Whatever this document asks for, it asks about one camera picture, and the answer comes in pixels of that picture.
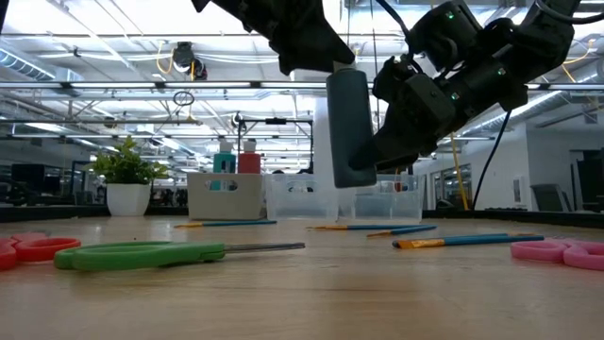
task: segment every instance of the scissors blade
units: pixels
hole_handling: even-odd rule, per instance
[[[256,251],[292,250],[306,247],[304,243],[292,244],[258,244],[258,245],[231,245],[225,246],[226,253],[245,253]]]

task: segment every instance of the green scissors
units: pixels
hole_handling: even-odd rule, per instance
[[[304,247],[303,243],[225,246],[213,242],[125,242],[81,246],[59,251],[55,254],[55,267],[87,271],[128,270],[220,260],[227,253]]]

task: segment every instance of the window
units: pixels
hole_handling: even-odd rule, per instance
[[[460,166],[461,185],[465,191],[468,207],[472,206],[472,168],[470,164]],[[446,200],[456,208],[463,209],[460,182],[455,168],[445,169],[432,174],[434,179],[435,201]]]

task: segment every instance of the black robotic arm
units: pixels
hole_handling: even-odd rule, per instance
[[[210,0],[193,0],[201,12]],[[333,63],[351,64],[355,55],[327,23],[322,0],[211,0],[257,31],[279,54],[279,69],[333,72]]]
[[[279,53],[281,72],[302,68],[333,72],[354,55],[329,26],[321,0],[211,0]],[[201,11],[209,0],[193,0]],[[533,5],[521,25],[497,19],[481,27],[462,0],[429,11],[406,34],[409,53],[385,62],[373,94],[389,103],[383,127],[350,160],[354,169],[411,164],[437,142],[494,104],[511,111],[528,102],[525,84],[560,66],[575,34],[572,24]],[[580,0],[540,1],[572,17]],[[425,55],[440,74],[431,78],[413,61]]]

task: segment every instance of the desk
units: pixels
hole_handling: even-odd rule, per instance
[[[84,244],[136,240],[306,242],[217,263],[82,273],[0,273],[0,339],[601,339],[604,273],[513,260],[509,245],[396,250],[362,231],[308,223],[172,229],[183,217],[4,224]],[[604,230],[426,220],[417,236],[543,232],[604,241]]]

